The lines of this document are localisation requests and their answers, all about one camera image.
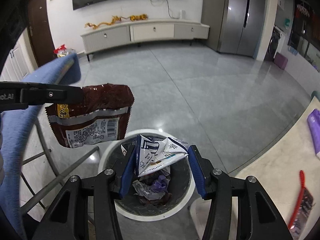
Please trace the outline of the dark brown snack bag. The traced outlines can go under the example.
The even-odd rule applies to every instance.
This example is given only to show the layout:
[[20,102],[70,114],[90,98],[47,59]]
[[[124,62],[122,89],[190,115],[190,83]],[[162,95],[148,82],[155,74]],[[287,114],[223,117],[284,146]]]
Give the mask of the dark brown snack bag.
[[124,139],[135,100],[129,86],[107,83],[82,87],[82,92],[82,103],[45,108],[57,142],[79,148]]

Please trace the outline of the purple plastic bag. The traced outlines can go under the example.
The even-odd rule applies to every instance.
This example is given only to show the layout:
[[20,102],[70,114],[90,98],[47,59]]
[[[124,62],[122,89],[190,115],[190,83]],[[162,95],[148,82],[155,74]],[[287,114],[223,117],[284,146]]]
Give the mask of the purple plastic bag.
[[166,177],[165,175],[159,175],[158,178],[152,183],[150,188],[153,192],[167,192],[168,186],[170,183],[170,177]]

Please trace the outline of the dark blue white carton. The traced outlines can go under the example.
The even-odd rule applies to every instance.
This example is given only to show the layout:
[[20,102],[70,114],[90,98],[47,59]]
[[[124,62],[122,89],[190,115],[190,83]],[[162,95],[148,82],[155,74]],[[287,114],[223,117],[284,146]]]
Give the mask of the dark blue white carton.
[[133,170],[135,175],[143,177],[164,169],[188,156],[189,144],[183,140],[166,137],[137,135],[121,145],[123,154],[130,146],[133,150]]

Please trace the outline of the white round trash bin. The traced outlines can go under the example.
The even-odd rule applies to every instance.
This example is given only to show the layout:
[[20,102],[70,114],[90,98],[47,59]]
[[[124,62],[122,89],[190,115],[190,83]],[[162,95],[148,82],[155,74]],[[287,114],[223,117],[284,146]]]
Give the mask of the white round trash bin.
[[[112,167],[117,159],[125,156],[121,145],[137,135],[164,139],[173,137],[153,129],[140,129],[130,132],[125,139],[114,141],[106,148],[99,163],[98,171]],[[150,186],[159,175],[170,177],[167,192],[153,192]],[[138,177],[133,171],[129,191],[121,200],[115,200],[117,213],[140,222],[155,222],[169,218],[182,210],[195,190],[195,183],[189,167],[188,157],[150,175]]]

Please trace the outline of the beige marble table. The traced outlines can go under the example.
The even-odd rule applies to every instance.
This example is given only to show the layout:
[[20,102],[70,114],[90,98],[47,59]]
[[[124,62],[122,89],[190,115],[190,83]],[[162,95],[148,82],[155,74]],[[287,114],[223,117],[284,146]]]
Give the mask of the beige marble table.
[[[319,239],[319,158],[315,155],[308,115],[319,110],[313,98],[305,112],[289,131],[266,153],[243,168],[235,178],[256,177],[264,187],[288,226],[300,191],[299,171],[305,173],[306,188],[313,196],[313,208],[299,239]],[[190,214],[198,236],[204,232],[209,203],[199,197]]]

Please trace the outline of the red white gift bag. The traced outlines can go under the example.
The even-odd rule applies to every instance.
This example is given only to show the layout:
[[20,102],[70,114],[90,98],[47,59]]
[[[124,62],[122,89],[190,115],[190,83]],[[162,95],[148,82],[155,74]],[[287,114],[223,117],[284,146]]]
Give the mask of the red white gift bag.
[[54,50],[54,54],[57,57],[65,57],[65,56],[67,56],[69,54],[73,54],[73,53],[75,53],[75,50],[68,49],[64,44]]

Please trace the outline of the dark brown entrance door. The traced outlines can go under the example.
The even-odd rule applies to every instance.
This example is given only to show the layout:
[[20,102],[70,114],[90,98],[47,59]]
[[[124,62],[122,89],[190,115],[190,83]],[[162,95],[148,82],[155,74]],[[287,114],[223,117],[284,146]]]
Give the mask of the dark brown entrance door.
[[38,67],[57,58],[49,27],[47,0],[28,0],[28,35]]

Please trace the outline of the white grey TV cabinet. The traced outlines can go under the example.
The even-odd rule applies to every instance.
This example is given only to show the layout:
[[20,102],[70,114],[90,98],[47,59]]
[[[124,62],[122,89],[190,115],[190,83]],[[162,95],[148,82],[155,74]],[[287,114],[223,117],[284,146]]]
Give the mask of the white grey TV cabinet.
[[153,41],[206,40],[210,26],[188,20],[155,19],[123,22],[90,30],[81,35],[85,54],[97,51]]

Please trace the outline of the purple packet on table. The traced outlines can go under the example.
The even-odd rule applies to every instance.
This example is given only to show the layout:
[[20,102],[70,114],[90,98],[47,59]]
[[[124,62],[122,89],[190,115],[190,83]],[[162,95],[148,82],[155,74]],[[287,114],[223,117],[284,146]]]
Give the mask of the purple packet on table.
[[319,110],[314,109],[307,118],[308,126],[312,136],[315,155],[319,158],[320,153],[320,124],[319,124]]

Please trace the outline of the golden dragon ornament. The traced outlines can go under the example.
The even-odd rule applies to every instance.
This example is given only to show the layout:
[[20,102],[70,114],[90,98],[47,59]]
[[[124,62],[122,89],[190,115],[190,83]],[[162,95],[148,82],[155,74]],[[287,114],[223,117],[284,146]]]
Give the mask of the golden dragon ornament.
[[131,21],[131,22],[135,22],[135,21],[144,21],[147,20],[149,18],[149,16],[147,14],[141,14],[141,15],[130,15],[128,17],[123,17],[123,16],[112,16],[112,19],[110,22],[100,22],[98,24],[94,24],[94,23],[85,23],[85,28],[91,28],[93,30],[98,29],[100,26],[102,25],[106,25],[106,26],[112,26],[115,25],[117,23],[121,23],[123,21]]

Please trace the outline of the purple stool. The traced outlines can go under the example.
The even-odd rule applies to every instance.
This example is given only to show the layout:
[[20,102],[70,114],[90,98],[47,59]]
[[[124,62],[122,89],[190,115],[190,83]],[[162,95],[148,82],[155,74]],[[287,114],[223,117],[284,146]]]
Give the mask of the purple stool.
[[275,57],[274,57],[274,60],[273,60],[274,64],[276,66],[278,66],[280,69],[285,69],[286,68],[286,65],[288,63],[288,58],[285,57],[283,54],[277,52],[275,54]]

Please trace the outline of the grey double-door refrigerator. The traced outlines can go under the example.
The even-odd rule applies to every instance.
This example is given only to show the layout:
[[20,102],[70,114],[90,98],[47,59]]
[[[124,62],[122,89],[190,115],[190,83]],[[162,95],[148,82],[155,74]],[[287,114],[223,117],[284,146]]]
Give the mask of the grey double-door refrigerator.
[[201,22],[209,26],[206,45],[219,53],[255,57],[266,0],[203,0]]

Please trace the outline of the white wall cabinets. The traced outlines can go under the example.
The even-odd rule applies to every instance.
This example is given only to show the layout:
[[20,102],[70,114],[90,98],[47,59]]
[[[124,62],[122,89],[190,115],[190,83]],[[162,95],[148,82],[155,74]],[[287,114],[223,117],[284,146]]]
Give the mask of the white wall cabinets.
[[9,52],[1,72],[1,81],[21,81],[34,71],[25,42],[26,35],[25,29]]

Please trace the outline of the red handled brush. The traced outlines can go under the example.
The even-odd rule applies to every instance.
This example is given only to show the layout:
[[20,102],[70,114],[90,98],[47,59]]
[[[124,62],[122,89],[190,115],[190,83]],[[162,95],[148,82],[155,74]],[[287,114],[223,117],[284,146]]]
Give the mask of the red handled brush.
[[299,178],[300,191],[295,208],[287,226],[291,233],[292,239],[300,238],[313,208],[313,196],[306,188],[305,173],[303,170],[299,171]]

